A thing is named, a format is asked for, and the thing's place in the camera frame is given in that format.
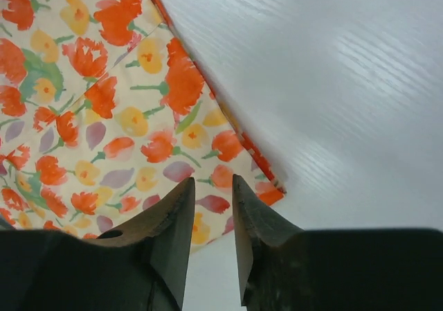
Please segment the floral orange skirt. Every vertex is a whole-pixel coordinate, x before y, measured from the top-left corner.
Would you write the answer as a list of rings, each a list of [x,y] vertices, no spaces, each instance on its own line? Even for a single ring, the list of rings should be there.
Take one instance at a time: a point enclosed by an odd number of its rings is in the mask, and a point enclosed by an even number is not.
[[[198,249],[233,229],[233,175],[284,196],[160,0],[1,0],[3,220],[95,238],[192,177]]]

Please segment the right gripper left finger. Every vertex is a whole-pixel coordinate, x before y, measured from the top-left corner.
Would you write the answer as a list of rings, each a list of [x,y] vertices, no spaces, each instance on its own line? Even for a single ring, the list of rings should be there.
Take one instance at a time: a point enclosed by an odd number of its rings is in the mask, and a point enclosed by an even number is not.
[[[180,310],[195,181],[97,238],[1,232],[2,310]]]

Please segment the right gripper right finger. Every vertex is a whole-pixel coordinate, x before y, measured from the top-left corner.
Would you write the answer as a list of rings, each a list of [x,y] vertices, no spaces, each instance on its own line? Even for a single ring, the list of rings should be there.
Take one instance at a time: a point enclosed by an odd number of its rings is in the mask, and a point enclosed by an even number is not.
[[[304,230],[233,177],[241,304],[247,310],[441,310],[442,232]]]

